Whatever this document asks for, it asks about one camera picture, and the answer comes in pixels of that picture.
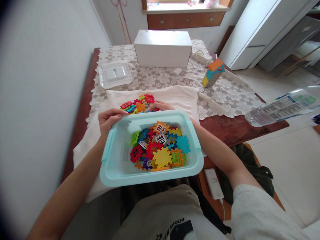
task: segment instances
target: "plastic water bottle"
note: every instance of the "plastic water bottle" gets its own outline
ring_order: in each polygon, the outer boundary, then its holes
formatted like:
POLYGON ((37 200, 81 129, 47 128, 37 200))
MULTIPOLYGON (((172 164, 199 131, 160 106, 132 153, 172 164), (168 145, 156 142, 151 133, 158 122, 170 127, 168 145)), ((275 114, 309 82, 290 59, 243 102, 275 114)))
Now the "plastic water bottle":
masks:
POLYGON ((253 109, 244 117, 255 127, 262 127, 320 109, 320 86, 295 89, 286 95, 253 109))

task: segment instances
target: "bottle label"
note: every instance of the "bottle label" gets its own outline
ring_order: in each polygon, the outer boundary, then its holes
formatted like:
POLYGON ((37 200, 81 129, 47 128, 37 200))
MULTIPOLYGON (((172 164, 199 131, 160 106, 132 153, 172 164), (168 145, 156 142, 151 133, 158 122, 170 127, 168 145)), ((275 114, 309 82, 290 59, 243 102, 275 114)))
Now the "bottle label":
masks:
POLYGON ((308 108, 314 105, 319 99, 307 93, 305 90, 298 94, 289 94, 279 97, 270 103, 261 106, 261 109, 267 113, 273 120, 282 121, 287 118, 312 112, 308 108))

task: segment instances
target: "pile of toy blocks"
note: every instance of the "pile of toy blocks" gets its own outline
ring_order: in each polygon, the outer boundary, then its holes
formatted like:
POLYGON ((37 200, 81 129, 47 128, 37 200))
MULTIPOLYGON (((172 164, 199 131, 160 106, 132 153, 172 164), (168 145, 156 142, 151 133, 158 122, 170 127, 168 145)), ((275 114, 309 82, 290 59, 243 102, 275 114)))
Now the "pile of toy blocks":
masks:
POLYGON ((218 58, 208 66, 207 73, 202 80, 202 85, 204 87, 212 87, 225 71, 224 63, 218 58))
POLYGON ((134 100, 133 103, 129 101, 122 104, 120 109, 125 110, 129 114, 144 113, 146 107, 152 103, 154 103, 154 97, 151 94, 143 94, 139 99, 134 100))
POLYGON ((157 121, 150 129, 133 134, 131 162, 138 169, 154 171, 182 167, 186 163, 186 154, 190 152, 187 136, 180 129, 157 121))

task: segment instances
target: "drawer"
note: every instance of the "drawer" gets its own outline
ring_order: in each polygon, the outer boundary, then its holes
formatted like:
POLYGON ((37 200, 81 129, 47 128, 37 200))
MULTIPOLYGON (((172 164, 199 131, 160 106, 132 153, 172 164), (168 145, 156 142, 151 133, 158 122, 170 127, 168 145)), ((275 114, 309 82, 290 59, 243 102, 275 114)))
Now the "drawer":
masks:
POLYGON ((174 29, 176 14, 147 15, 150 30, 174 29))
POLYGON ((225 12, 149 14, 148 29, 164 30, 220 26, 225 12))
POLYGON ((199 27, 201 13, 179 13, 175 15, 175 28, 199 27))
POLYGON ((220 26, 225 12, 201 13, 199 27, 220 26))

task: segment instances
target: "lace tablecloth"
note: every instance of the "lace tablecloth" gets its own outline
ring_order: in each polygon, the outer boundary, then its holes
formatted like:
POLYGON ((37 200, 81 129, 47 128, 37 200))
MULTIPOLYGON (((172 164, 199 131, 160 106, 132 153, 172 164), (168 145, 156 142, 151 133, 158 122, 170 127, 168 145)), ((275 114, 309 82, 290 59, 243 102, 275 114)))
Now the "lace tablecloth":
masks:
MULTIPOLYGON (((202 50, 204 57, 210 59, 202 40, 192 40, 192 52, 202 50)), ((194 69, 190 60, 187 68, 182 69, 179 76, 174 76, 175 68, 139 67, 137 56, 132 45, 111 46, 100 49, 98 65, 106 62, 125 60, 128 62, 133 81, 130 84, 111 88, 115 91, 152 90, 172 85, 185 85, 199 88, 197 111, 199 119, 213 115, 235 117, 259 107, 262 102, 255 92, 238 76, 226 70, 211 88, 204 88, 202 79, 207 68, 194 69)), ((89 123, 100 103, 107 99, 106 89, 99 84, 98 69, 96 69, 95 87, 92 90, 91 111, 86 121, 89 123)))

